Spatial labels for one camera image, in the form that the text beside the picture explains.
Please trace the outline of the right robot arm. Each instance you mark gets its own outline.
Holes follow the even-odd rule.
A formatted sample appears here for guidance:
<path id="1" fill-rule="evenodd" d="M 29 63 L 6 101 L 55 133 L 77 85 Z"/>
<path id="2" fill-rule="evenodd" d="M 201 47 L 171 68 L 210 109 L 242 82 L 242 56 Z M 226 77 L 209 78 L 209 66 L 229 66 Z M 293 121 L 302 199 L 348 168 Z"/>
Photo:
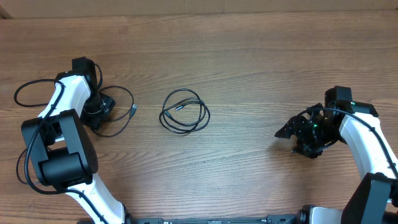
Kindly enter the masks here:
<path id="1" fill-rule="evenodd" d="M 325 92 L 325 102 L 291 117 L 275 136 L 297 138 L 292 149 L 315 159 L 336 142 L 345 143 L 354 158 L 361 183 L 342 210 L 303 206 L 296 215 L 278 223 L 397 223 L 397 158 L 384 137 L 372 104 L 354 101 L 351 89 L 335 86 Z"/>

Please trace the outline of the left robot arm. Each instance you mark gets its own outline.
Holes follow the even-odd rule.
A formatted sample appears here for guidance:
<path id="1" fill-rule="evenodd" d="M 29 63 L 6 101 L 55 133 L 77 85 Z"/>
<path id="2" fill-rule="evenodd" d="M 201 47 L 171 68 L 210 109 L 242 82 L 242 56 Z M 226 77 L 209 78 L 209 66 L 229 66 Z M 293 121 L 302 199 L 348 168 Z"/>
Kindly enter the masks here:
<path id="1" fill-rule="evenodd" d="M 46 108 L 21 126 L 26 144 L 27 185 L 44 195 L 67 194 L 93 223 L 131 223 L 125 206 L 106 188 L 98 174 L 98 158 L 85 130 L 97 130 L 116 102 L 100 91 L 99 67 L 74 58 L 72 69 L 52 80 L 55 91 Z"/>

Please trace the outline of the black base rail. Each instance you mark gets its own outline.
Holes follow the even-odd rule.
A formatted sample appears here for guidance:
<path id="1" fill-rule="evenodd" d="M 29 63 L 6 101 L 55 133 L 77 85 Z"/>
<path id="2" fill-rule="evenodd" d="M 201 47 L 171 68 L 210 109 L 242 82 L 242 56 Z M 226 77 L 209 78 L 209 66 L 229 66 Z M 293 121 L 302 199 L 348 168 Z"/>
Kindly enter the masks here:
<path id="1" fill-rule="evenodd" d="M 266 217 L 243 218 L 188 218 L 188 219 L 162 219 L 162 218 L 133 218 L 127 216 L 128 224 L 308 224 L 307 216 L 303 214 L 268 215 Z"/>

